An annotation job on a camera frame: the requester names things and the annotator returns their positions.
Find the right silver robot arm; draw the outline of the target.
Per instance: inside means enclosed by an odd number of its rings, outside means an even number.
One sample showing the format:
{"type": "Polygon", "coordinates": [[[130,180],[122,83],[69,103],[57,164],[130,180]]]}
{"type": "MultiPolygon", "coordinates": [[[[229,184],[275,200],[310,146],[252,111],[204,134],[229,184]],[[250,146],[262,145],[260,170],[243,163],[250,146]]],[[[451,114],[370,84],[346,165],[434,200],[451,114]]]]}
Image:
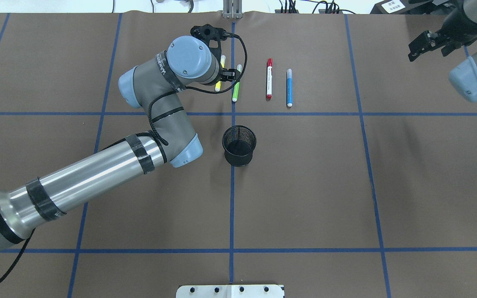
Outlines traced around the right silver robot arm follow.
{"type": "MultiPolygon", "coordinates": [[[[437,49],[446,57],[461,47],[477,41],[477,0],[460,0],[444,19],[436,32],[426,30],[408,45],[408,58],[415,61],[420,55],[437,49]]],[[[477,52],[452,69],[449,82],[468,102],[477,102],[477,52]]]]}

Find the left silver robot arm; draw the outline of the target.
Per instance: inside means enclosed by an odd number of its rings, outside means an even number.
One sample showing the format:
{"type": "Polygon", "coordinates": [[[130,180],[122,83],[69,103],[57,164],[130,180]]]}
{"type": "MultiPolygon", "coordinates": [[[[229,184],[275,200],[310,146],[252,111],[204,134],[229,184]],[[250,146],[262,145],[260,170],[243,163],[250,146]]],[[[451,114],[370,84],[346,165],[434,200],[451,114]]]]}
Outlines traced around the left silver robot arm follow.
{"type": "Polygon", "coordinates": [[[240,81],[240,70],[221,66],[220,46],[210,47],[211,41],[220,44],[229,38],[244,45],[239,35],[223,28],[194,26],[189,36],[174,39],[151,60],[123,74],[118,79],[121,96],[145,111],[150,130],[130,134],[15,190],[0,190],[0,251],[30,239],[38,226],[163,164],[178,168],[199,158],[204,150],[178,93],[195,90],[191,83],[240,81]]]}

